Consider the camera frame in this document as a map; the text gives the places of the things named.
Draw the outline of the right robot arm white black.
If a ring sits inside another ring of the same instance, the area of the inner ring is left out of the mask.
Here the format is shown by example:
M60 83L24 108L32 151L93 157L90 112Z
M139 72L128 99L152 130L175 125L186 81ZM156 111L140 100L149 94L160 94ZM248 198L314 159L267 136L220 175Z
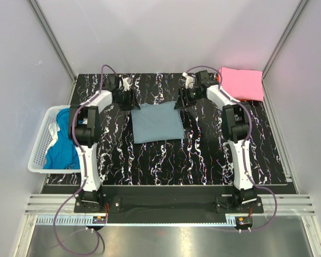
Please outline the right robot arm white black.
M248 102L232 97L220 81L209 77L207 70L195 73L195 77L184 72L182 77L185 78L185 85L179 88L175 109L192 107L200 99L208 99L221 109L222 134L232 151L234 168L232 196L221 206L238 211L250 208L256 203L257 194L249 155L252 121Z

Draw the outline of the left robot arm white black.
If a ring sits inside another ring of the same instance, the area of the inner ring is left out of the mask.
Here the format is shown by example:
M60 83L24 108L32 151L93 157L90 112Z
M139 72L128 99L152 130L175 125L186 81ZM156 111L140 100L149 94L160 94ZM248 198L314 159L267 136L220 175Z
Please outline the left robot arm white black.
M68 137L75 144L81 172L80 187L74 194L76 213L109 209L98 174L97 144L102 133L100 113L113 103L122 111L140 109L130 78L109 74L91 98L70 106Z

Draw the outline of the grey-blue t shirt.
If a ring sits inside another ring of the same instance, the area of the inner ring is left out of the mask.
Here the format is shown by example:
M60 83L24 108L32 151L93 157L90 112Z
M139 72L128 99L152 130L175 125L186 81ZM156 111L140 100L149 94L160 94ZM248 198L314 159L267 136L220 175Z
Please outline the grey-blue t shirt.
M140 105L131 110L133 138L136 144L178 140L185 137L180 111L175 102Z

